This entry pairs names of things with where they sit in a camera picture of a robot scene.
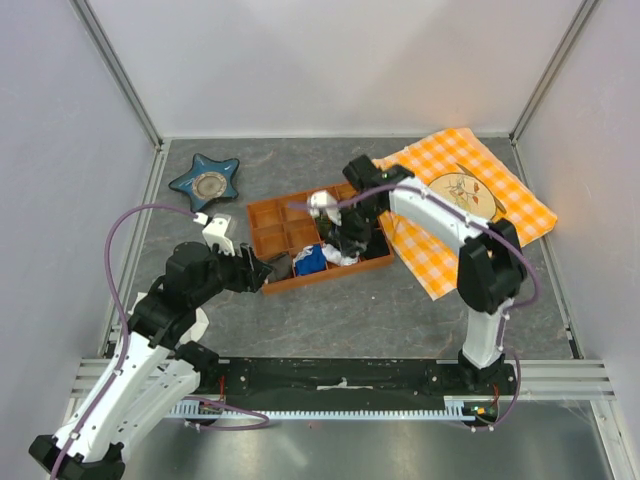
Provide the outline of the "olive green underwear cream waistband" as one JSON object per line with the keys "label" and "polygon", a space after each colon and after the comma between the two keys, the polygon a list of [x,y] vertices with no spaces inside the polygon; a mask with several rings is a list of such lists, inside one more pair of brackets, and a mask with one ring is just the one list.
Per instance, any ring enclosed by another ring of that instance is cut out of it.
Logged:
{"label": "olive green underwear cream waistband", "polygon": [[338,226],[328,216],[316,218],[315,225],[323,242],[333,245],[339,242]]}

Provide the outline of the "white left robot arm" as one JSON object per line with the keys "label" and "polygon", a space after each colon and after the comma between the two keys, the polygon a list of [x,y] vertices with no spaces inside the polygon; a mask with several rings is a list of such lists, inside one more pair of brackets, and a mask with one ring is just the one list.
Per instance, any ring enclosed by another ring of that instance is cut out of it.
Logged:
{"label": "white left robot arm", "polygon": [[198,342],[201,306],[224,290],[255,293],[271,271],[247,244],[238,253],[178,245],[135,305],[89,396],[55,434],[36,437],[32,458],[53,479],[121,478],[136,447],[179,401],[218,385],[218,357]]}

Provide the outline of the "orange compartment organizer box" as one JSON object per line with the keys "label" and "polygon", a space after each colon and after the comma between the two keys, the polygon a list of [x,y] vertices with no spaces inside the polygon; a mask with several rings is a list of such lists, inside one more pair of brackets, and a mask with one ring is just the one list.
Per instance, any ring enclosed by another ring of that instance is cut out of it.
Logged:
{"label": "orange compartment organizer box", "polygon": [[[250,203],[247,206],[250,232],[255,254],[262,261],[287,252],[293,258],[306,246],[322,244],[314,219],[305,211],[293,209],[292,203],[304,203],[313,190],[303,190],[280,197]],[[360,274],[392,264],[395,254],[390,242],[390,255],[373,260],[359,257],[355,265],[339,267],[326,262],[325,271],[283,280],[262,288],[266,295],[283,293],[315,283],[335,280],[341,277]]]}

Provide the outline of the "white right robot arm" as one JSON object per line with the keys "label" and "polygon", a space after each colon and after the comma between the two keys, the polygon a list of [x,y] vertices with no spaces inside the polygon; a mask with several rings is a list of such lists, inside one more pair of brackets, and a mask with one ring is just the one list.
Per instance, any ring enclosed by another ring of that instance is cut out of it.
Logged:
{"label": "white right robot arm", "polygon": [[339,215],[338,237],[364,243],[384,213],[413,222],[457,254],[456,289],[468,307],[467,333],[459,353],[458,381],[467,392],[483,392],[504,362],[508,312],[527,278],[516,227],[507,219],[485,220],[428,187],[401,165],[377,167],[361,155],[342,173],[356,195],[322,207]]}

